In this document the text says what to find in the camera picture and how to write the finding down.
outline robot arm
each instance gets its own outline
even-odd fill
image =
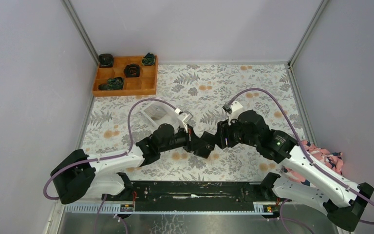
[[[180,123],[177,132],[171,125],[162,124],[150,136],[137,142],[125,156],[100,161],[101,157],[118,155],[125,150],[96,155],[86,155],[82,149],[74,151],[51,172],[51,176],[74,162],[93,160],[72,167],[53,180],[61,203],[99,199],[103,194],[128,197],[132,185],[125,173],[120,171],[151,164],[160,158],[161,152],[182,147],[187,152],[208,158],[215,145],[224,149],[241,143],[255,147],[264,158],[299,172],[317,187],[311,188],[269,173],[261,183],[266,188],[266,198],[281,197],[297,201],[324,213],[343,229],[355,229],[367,205],[365,200],[318,171],[306,159],[294,138],[283,131],[270,130],[263,117],[255,111],[243,111],[243,107],[236,101],[230,106],[224,106],[224,110],[230,114],[229,119],[217,123],[215,135],[204,132],[201,137],[196,136],[193,128],[187,124],[192,115],[176,109]],[[369,184],[358,185],[314,157],[312,159],[314,164],[344,181],[355,191],[367,198],[371,197],[374,189]]]
[[[125,173],[120,171],[129,167],[142,167],[160,159],[160,153],[182,147],[187,152],[208,158],[214,145],[208,144],[209,134],[196,136],[193,128],[187,124],[192,117],[190,113],[176,109],[180,128],[175,132],[169,124],[162,124],[150,136],[137,142],[131,151],[124,156],[100,161],[102,157],[115,156],[126,150],[105,154],[86,155],[82,149],[72,152],[52,172],[53,176],[60,169],[78,161],[89,160],[72,167],[53,182],[62,204],[70,204],[77,200],[99,199],[103,194],[126,197],[131,194],[131,183]]]
[[[319,210],[343,229],[355,229],[367,202],[325,176],[314,164],[367,198],[370,198],[374,191],[372,186],[367,183],[357,184],[344,178],[313,156],[311,163],[294,138],[285,132],[270,130],[262,116],[253,110],[243,112],[238,102],[224,106],[224,110],[230,114],[229,119],[218,123],[214,136],[220,148],[233,147],[238,143],[253,146],[264,158],[298,172],[317,189],[292,182],[274,173],[269,173],[262,184],[268,191],[272,191],[274,196],[291,199]]]

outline white plastic piece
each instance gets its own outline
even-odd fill
[[[102,157],[119,155],[125,151],[120,150],[105,154],[89,155],[88,159],[98,158],[99,160]],[[95,168],[95,177],[81,199],[100,199],[103,194],[119,194],[124,189],[124,182],[117,173],[129,167],[139,167],[144,162],[142,155],[143,152],[141,149],[134,146],[128,155],[110,160],[90,162],[90,166]]]
[[[329,198],[325,193],[316,188],[296,183],[281,177],[275,181],[272,190],[278,197],[291,199],[297,203],[310,206],[313,209],[327,215],[327,212],[322,204],[327,202]]]
[[[188,126],[187,122],[193,117],[192,114],[188,112],[182,112],[180,109],[175,109],[174,111],[176,114],[178,114],[177,119],[178,119],[178,124],[180,125],[181,128],[184,128],[186,133],[188,133]]]
[[[280,164],[301,174],[303,177],[313,183],[318,189],[320,189],[324,194],[326,194],[335,205],[341,208],[348,207],[350,206],[349,201],[354,201],[356,199],[355,194],[347,191],[344,187],[340,186],[338,183],[316,169],[313,164],[311,164],[305,157],[302,149],[299,146],[295,146],[292,151],[290,151],[290,155],[290,158],[286,158]],[[311,156],[311,159],[317,166],[321,167],[332,176],[336,177],[355,191],[359,192],[359,190],[357,189],[357,183],[350,181],[339,175],[338,173],[332,171],[332,169],[328,168],[313,156]]]
[[[151,103],[148,107],[144,108],[144,112],[152,119],[161,119],[167,112],[159,105]]]
[[[254,211],[135,211],[135,212],[122,212],[120,211],[121,205],[124,203],[114,202],[114,203],[104,203],[100,214],[139,214],[139,215],[273,215],[270,212],[264,212],[263,205],[254,202]],[[68,213],[82,213],[82,214],[96,214],[98,211],[100,203],[84,203],[84,202],[74,202],[65,206],[65,212]]]
[[[237,101],[234,101],[230,105],[230,109],[231,109],[231,114],[228,116],[228,125],[231,125],[231,121],[234,119],[238,119],[239,115],[243,113],[243,106]]]
[[[162,110],[166,112],[166,114],[160,118],[160,119],[153,119],[153,116],[151,116],[151,113],[147,111],[148,108],[151,106],[160,107]],[[154,130],[158,128],[163,123],[168,123],[171,126],[173,126],[174,129],[178,129],[180,126],[178,123],[178,114],[175,113],[175,111],[169,107],[168,105],[158,102],[158,101],[151,101],[145,108],[141,110],[141,114],[148,119],[148,121],[151,123]]]

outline floral tablecloth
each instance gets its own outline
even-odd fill
[[[192,126],[198,136],[216,132],[216,123],[226,119],[222,106],[239,91],[258,87],[271,92],[282,105],[301,138],[302,122],[284,65],[159,65],[157,94],[150,96],[97,97],[82,148],[88,154],[106,153],[129,147],[127,114],[142,98],[159,98],[194,115]],[[290,127],[275,103],[264,93],[240,96],[244,108],[254,109],[271,129],[291,135]],[[149,136],[155,128],[141,114],[147,102],[131,116],[134,142]],[[280,172],[273,161],[264,159],[252,147],[216,149],[203,159],[182,149],[161,153],[161,159],[142,168],[124,170],[131,180],[261,181],[268,172]]]

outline metal frame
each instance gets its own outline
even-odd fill
[[[300,89],[297,84],[297,80],[295,78],[295,73],[293,71],[293,65],[296,63],[304,45],[306,44],[307,40],[309,39],[309,36],[311,35],[315,25],[317,24],[318,19],[320,18],[323,10],[327,6],[330,0],[322,0],[319,4],[318,9],[316,10],[311,22],[309,23],[308,28],[306,29],[302,39],[300,40],[294,54],[291,56],[288,62],[161,62],[160,64],[254,64],[254,65],[265,65],[265,64],[284,64],[286,66],[286,70],[289,76],[290,84],[293,90],[293,94],[295,96],[295,102],[296,106],[298,107],[298,111],[300,113],[300,117],[302,118],[303,123],[303,129],[306,134],[306,138],[310,140],[311,142],[314,142],[317,144],[315,135],[312,130],[312,125],[309,120],[309,116],[306,112],[306,109],[304,107],[303,98],[300,94]],[[78,32],[80,33],[80,36],[85,43],[89,53],[94,59],[94,62],[98,64],[98,54],[96,52],[96,49],[94,48],[94,45],[92,44],[88,34],[85,31],[84,26],[82,25],[72,3],[70,0],[61,0],[63,5],[65,6],[65,9],[68,13],[68,15],[71,17],[71,21],[74,23],[75,27],[77,28]],[[76,148],[79,149],[82,145],[82,141],[85,135],[85,131],[88,125],[88,121],[91,114],[91,109],[94,105],[94,97],[90,99],[90,103],[87,108],[87,114],[86,118],[84,120],[84,123],[82,125],[82,129],[79,135],[79,140],[77,142]],[[49,215],[48,222],[45,226],[45,229],[43,230],[43,234],[57,234],[60,224],[62,222],[62,217],[65,212],[65,206],[60,203],[60,201],[57,201],[54,203],[51,214]],[[345,231],[341,228],[337,228],[339,234],[354,234],[353,232]]]
[[[96,49],[93,45],[93,43],[90,40],[90,37],[88,36],[87,32],[85,31],[84,26],[81,23],[81,20],[79,19],[78,15],[76,14],[76,11],[71,3],[70,0],[61,0],[62,4],[65,7],[65,10],[67,11],[68,15],[71,18],[72,23],[75,25],[76,29],[79,32],[79,35],[82,38],[82,41],[84,42],[85,46],[88,49],[88,52],[90,52],[91,56],[94,59],[94,62],[98,64],[98,53],[96,52]]]
[[[306,41],[309,39],[309,36],[312,33],[316,23],[318,22],[318,19],[322,15],[323,10],[325,9],[325,7],[327,6],[327,4],[329,2],[330,2],[330,0],[322,0],[322,2],[320,2],[318,9],[316,10],[315,14],[313,15],[313,18],[310,21],[309,26],[307,26],[307,29],[304,32],[303,37],[299,42],[299,45],[296,47],[295,52],[293,53],[293,55],[291,56],[291,58],[289,60],[288,65],[289,65],[290,68],[293,67],[295,62],[298,60],[300,52],[302,51]]]

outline dark green object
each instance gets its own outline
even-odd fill
[[[140,77],[141,68],[139,65],[132,63],[124,69],[125,77]]]
[[[119,90],[124,86],[124,79],[122,77],[115,77],[108,79],[106,84],[100,84],[98,86],[99,90]]]
[[[144,56],[142,61],[144,66],[153,66],[155,65],[155,56],[153,53],[148,53]]]
[[[98,56],[99,67],[112,67],[114,65],[114,57],[111,54],[101,54]]]

